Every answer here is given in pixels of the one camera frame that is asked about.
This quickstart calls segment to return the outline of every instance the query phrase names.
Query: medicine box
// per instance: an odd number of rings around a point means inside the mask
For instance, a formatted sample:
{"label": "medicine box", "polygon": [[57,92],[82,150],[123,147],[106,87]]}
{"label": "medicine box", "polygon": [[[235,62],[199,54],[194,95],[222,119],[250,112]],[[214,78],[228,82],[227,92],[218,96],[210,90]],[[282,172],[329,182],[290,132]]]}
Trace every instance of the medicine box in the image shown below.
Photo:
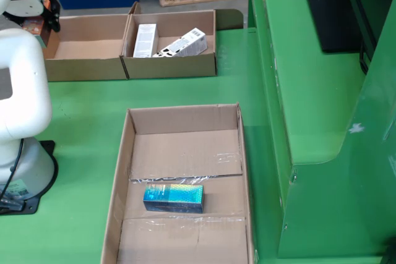
{"label": "medicine box", "polygon": [[148,211],[203,213],[204,186],[148,182],[143,202]]}
{"label": "medicine box", "polygon": [[194,28],[166,48],[163,48],[160,52],[155,54],[154,57],[196,56],[207,48],[208,43],[205,33],[198,28]]}
{"label": "medicine box", "polygon": [[157,52],[158,30],[156,24],[140,24],[137,31],[134,58],[149,58]]}

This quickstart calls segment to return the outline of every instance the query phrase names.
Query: green table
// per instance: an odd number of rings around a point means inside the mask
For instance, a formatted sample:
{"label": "green table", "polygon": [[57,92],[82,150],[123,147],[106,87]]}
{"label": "green table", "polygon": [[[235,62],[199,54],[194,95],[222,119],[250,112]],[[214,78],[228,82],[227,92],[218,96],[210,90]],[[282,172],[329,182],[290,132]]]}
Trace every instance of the green table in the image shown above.
{"label": "green table", "polygon": [[218,77],[51,83],[59,176],[31,216],[1,218],[1,263],[99,263],[127,108],[239,102],[257,249],[274,257],[282,213],[255,29],[218,32]]}

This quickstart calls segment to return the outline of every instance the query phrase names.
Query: cardboard box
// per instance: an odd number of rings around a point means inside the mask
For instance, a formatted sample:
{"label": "cardboard box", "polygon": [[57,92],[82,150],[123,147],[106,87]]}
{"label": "cardboard box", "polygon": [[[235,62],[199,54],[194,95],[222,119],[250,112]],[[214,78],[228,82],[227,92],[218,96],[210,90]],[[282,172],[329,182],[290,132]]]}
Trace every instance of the cardboard box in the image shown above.
{"label": "cardboard box", "polygon": [[[61,31],[51,32],[48,47],[43,49],[49,81],[196,77],[216,74],[215,31],[243,28],[243,14],[220,9],[141,15],[139,3],[135,2],[128,14],[61,17],[60,23]],[[167,46],[194,27],[205,32],[210,48],[195,57],[166,62],[161,58],[132,58],[136,24],[140,23],[158,25],[157,48]]]}
{"label": "cardboard box", "polygon": [[[140,24],[155,23],[158,28],[157,51],[181,36],[198,28],[206,34],[208,48],[198,56],[162,59],[133,58],[137,29]],[[216,11],[172,12],[165,14],[131,15],[126,30],[122,59],[132,79],[162,77],[205,77],[216,75]]]}
{"label": "cardboard box", "polygon": [[61,31],[51,32],[49,49],[43,51],[48,80],[127,79],[119,55],[128,17],[61,17]]}
{"label": "cardboard box", "polygon": [[[204,213],[147,211],[158,179],[203,185]],[[237,104],[127,111],[101,263],[254,263]]]}

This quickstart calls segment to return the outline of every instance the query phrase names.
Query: black panel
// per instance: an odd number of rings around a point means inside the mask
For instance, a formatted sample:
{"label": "black panel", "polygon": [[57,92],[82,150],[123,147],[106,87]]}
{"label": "black panel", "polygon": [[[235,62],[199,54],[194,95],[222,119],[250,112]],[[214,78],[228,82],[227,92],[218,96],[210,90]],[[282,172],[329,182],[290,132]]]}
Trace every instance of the black panel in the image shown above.
{"label": "black panel", "polygon": [[324,52],[359,51],[362,37],[350,0],[308,0],[308,3]]}

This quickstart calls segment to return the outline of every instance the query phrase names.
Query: label sticker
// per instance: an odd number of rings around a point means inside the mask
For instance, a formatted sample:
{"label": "label sticker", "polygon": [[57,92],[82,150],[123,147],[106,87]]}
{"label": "label sticker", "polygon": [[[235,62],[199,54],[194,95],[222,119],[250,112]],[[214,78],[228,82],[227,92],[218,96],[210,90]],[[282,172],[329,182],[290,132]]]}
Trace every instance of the label sticker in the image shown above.
{"label": "label sticker", "polygon": [[[0,190],[4,189],[5,185],[0,185]],[[17,179],[16,181],[10,182],[6,195],[12,197],[14,199],[25,199],[29,195],[29,191],[21,179]]]}

